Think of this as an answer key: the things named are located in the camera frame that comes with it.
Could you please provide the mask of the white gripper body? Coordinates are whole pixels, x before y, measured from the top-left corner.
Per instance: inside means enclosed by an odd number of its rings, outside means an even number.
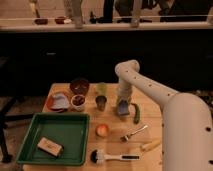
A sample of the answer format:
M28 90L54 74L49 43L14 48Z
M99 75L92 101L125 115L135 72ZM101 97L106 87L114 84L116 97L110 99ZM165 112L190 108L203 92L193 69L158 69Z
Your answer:
M118 103L120 101L127 101L128 102L128 109L129 109L129 104L131 103L131 94L132 94L132 90L131 89L118 89L117 92L117 101L116 101L116 105L118 106Z

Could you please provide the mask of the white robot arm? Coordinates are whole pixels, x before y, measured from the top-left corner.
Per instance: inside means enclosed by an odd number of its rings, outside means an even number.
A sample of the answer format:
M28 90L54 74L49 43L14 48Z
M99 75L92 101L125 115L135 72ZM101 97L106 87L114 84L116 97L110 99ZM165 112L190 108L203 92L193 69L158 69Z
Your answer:
M162 112L162 171L213 171L213 122L208 105L139 73L137 60L115 66L119 100L129 100L135 86Z

